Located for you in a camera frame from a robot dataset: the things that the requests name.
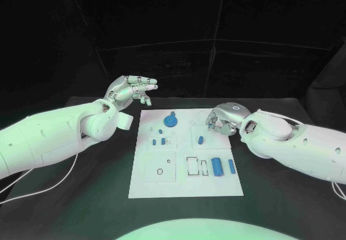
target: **white cable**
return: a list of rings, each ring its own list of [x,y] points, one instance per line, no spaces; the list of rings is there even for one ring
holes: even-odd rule
[[[7,203],[8,201],[11,201],[11,200],[14,200],[14,199],[20,199],[20,198],[24,198],[24,197],[28,197],[28,196],[31,196],[31,195],[35,195],[35,194],[40,194],[40,193],[43,193],[43,192],[46,192],[46,191],[48,191],[50,189],[53,189],[60,183],[61,183],[61,181],[64,180],[64,178],[67,177],[67,175],[70,174],[70,171],[72,171],[72,169],[73,169],[73,166],[74,166],[74,163],[76,163],[76,160],[77,160],[77,154],[74,155],[74,159],[73,159],[73,164],[72,164],[72,167],[70,167],[70,169],[69,169],[69,171],[67,171],[67,173],[66,173],[66,176],[63,177],[63,179],[48,188],[48,189],[46,189],[46,190],[41,190],[41,191],[37,191],[37,192],[34,192],[34,193],[30,193],[30,194],[27,194],[27,195],[22,195],[22,196],[17,196],[17,197],[14,197],[14,198],[11,198],[11,199],[8,199],[8,200],[5,200],[5,201],[2,201],[2,202],[0,202],[0,204],[4,204],[4,203]]]
[[[263,113],[263,114],[270,114],[272,116],[279,117],[279,118],[282,118],[282,119],[289,119],[289,120],[294,121],[298,125],[304,125],[302,122],[296,121],[295,119],[292,119],[292,118],[289,118],[289,117],[286,117],[286,116],[283,116],[283,115],[279,115],[279,114],[272,113],[272,112],[268,112],[268,111],[262,111],[260,109],[257,109],[256,111],[257,111],[259,113]]]
[[[340,187],[338,187],[338,184],[337,184],[335,182],[331,182],[331,187],[332,187],[332,192],[335,193],[335,195],[337,195],[343,200],[346,200],[344,192],[341,191],[341,189],[340,189]]]
[[[33,169],[30,169],[18,178],[17,180],[0,191],[0,193],[27,175],[27,173],[31,171]]]

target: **metal hand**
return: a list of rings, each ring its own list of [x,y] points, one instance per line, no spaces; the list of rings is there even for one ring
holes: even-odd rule
[[[103,99],[112,102],[121,111],[132,102],[132,99],[139,99],[139,102],[151,105],[149,97],[145,91],[158,88],[157,80],[142,76],[121,76],[110,83]]]
[[[204,124],[214,132],[230,136],[236,133],[236,128],[240,128],[242,120],[249,114],[250,111],[240,104],[234,102],[221,103],[211,109]]]

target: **black tablecloth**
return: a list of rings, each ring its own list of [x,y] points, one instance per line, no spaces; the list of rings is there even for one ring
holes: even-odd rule
[[[96,99],[70,97],[66,107]],[[152,98],[149,107],[135,101],[122,111],[133,117],[131,129],[116,129],[106,141],[79,153],[60,185],[2,204],[0,239],[112,240],[149,224],[184,218],[243,222],[298,239],[346,239],[346,202],[334,195],[330,182],[256,157],[237,133],[229,141],[243,196],[128,199],[141,110],[213,108],[226,102],[312,124],[294,98]],[[7,198],[53,186],[73,160],[35,168]]]

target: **blue object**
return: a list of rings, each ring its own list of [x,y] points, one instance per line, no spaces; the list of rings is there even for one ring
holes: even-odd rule
[[[234,165],[233,165],[232,159],[229,159],[227,162],[229,162],[230,173],[236,174],[236,169],[234,169]]]
[[[174,112],[171,112],[171,113],[170,113],[170,116],[167,116],[167,117],[164,118],[162,123],[164,123],[164,125],[165,125],[168,128],[171,128],[171,127],[174,127],[174,126],[177,125],[178,120],[177,120],[177,118],[175,118],[175,113],[174,113]]]
[[[200,136],[197,139],[197,144],[200,145],[203,143],[203,137]]]
[[[217,157],[214,157],[210,160],[210,164],[211,164],[213,176],[220,177],[223,175],[220,159]]]

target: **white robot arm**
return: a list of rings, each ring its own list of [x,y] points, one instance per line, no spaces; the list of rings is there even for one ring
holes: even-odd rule
[[[146,77],[121,76],[102,99],[27,116],[4,128],[0,131],[0,179],[63,161],[105,141],[116,128],[128,130],[132,116],[119,111],[132,99],[151,105],[145,91],[157,89],[155,83],[157,80]]]
[[[346,133],[302,124],[260,109],[250,113],[233,102],[213,108],[206,125],[227,136],[237,129],[240,141],[259,158],[273,158],[311,177],[346,184]]]

